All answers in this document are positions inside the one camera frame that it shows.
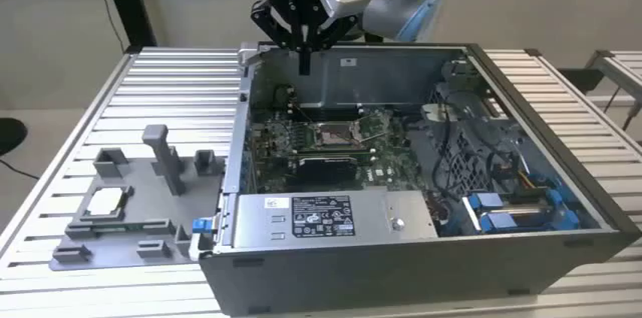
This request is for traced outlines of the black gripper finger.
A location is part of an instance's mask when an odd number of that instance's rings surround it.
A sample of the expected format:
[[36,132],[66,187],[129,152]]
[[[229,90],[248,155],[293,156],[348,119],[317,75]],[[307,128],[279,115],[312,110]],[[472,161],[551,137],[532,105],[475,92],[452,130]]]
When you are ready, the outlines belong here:
[[349,15],[335,19],[323,29],[320,20],[308,24],[308,32],[304,46],[304,75],[309,75],[311,54],[317,51],[328,50],[332,45],[345,36],[345,33],[356,25],[357,17]]
[[[251,20],[280,48],[296,52],[299,75],[305,75],[305,43],[299,9],[291,0],[277,7],[284,8],[284,10],[279,11],[268,0],[255,2],[251,8]],[[284,18],[289,29],[276,21],[272,15],[273,11]]]

